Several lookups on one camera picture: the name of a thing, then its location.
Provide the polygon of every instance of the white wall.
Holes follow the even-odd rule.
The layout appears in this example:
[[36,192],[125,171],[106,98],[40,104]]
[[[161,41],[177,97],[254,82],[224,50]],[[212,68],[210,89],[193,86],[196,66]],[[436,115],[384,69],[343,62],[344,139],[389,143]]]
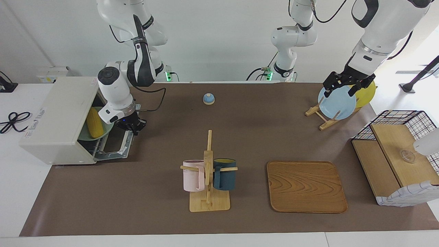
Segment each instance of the white wall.
[[[334,2],[318,2],[320,19],[331,16],[341,0]],[[329,72],[342,70],[363,34],[350,14],[353,2],[349,0],[330,23],[315,23],[319,38],[314,46],[296,49],[298,81],[323,81]],[[287,0],[147,3],[169,36],[169,42],[159,47],[162,59],[184,81],[244,80],[274,55],[272,30],[295,24],[288,16]],[[407,51],[439,24],[438,13],[439,4],[433,4]],[[133,50],[113,39],[94,0],[0,0],[0,22],[0,69],[17,82],[37,82],[39,65],[69,66],[76,76],[94,76],[108,61],[134,58]],[[23,34],[26,30],[30,36]]]

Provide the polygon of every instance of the pink mug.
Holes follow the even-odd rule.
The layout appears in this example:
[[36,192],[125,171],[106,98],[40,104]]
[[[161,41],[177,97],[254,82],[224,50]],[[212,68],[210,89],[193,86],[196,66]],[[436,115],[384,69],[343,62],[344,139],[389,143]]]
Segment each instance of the pink mug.
[[204,160],[185,160],[183,165],[198,168],[198,171],[183,169],[183,189],[189,192],[204,190]]

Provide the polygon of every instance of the dark teal mug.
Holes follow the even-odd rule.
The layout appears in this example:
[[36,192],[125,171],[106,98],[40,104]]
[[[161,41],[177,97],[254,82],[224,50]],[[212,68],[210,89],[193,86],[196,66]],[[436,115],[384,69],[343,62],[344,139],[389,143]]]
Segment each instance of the dark teal mug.
[[220,171],[221,168],[236,167],[234,159],[214,159],[213,187],[218,190],[233,190],[235,188],[236,171]]

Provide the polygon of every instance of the brown tabletop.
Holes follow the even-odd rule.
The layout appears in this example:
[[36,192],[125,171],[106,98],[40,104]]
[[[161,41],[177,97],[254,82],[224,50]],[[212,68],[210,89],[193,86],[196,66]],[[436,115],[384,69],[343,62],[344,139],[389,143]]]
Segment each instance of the brown tabletop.
[[[439,229],[426,203],[378,206],[349,141],[375,116],[367,105],[325,131],[304,112],[321,84],[157,84],[160,110],[141,113],[147,126],[127,159],[92,166],[53,166],[20,236],[338,232]],[[142,108],[157,95],[131,90]],[[202,97],[215,95],[213,105]],[[237,160],[228,211],[191,213],[179,166],[200,159],[208,129],[214,157]],[[266,163],[330,161],[348,202],[344,214],[277,213],[270,206]]]

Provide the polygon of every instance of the corn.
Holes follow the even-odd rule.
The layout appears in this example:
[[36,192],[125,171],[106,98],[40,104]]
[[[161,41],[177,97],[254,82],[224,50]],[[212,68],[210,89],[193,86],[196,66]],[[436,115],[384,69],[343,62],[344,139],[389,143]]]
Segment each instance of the corn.
[[104,128],[102,127],[101,118],[94,107],[90,108],[86,122],[88,132],[90,133],[91,137],[98,138],[104,135]]

